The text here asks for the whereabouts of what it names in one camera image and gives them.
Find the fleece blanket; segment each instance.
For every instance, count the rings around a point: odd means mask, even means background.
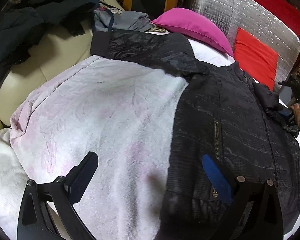
[[[186,81],[92,56],[29,95],[11,118],[11,146],[37,183],[66,175],[89,152],[99,167],[74,205],[96,239],[153,239]]]

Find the jacket cuff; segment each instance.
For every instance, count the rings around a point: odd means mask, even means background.
[[[94,32],[91,41],[90,55],[106,57],[110,35],[111,32]]]

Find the black glass panel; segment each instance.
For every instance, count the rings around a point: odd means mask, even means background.
[[[149,14],[154,20],[164,13],[166,0],[132,0],[131,10]]]

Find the silver foil sheet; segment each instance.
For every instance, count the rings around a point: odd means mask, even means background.
[[[300,39],[281,20],[253,0],[189,0],[189,9],[210,19],[232,48],[238,27],[279,54],[274,91],[286,80],[300,52]]]

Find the red pillow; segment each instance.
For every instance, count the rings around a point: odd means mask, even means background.
[[[238,28],[234,44],[234,59],[242,70],[255,80],[265,84],[271,91],[274,87],[278,53],[259,41],[247,31]]]

